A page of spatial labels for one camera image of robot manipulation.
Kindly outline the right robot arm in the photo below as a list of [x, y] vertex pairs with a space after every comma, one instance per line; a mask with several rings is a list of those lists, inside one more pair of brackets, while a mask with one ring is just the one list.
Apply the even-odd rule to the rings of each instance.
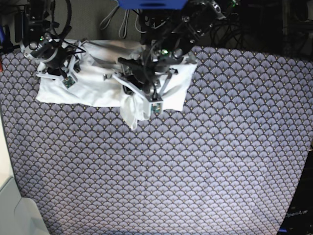
[[27, 59], [39, 65], [38, 77], [58, 80], [68, 89], [77, 82], [75, 74], [81, 71], [79, 63], [86, 51], [82, 48], [83, 42], [66, 40], [71, 31], [72, 6], [69, 0], [66, 6], [66, 23], [62, 32], [57, 33], [56, 1], [29, 0], [25, 13], [25, 35], [20, 41], [20, 48]]

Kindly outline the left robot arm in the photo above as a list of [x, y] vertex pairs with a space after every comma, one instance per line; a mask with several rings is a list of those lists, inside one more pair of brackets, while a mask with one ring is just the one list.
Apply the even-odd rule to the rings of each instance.
[[189, 52], [210, 31], [213, 23], [225, 18], [224, 4], [218, 0], [145, 2], [138, 10], [141, 50], [131, 58], [118, 58], [122, 67], [114, 78], [124, 92], [135, 96], [149, 117], [163, 111], [166, 87], [179, 67], [193, 64]]

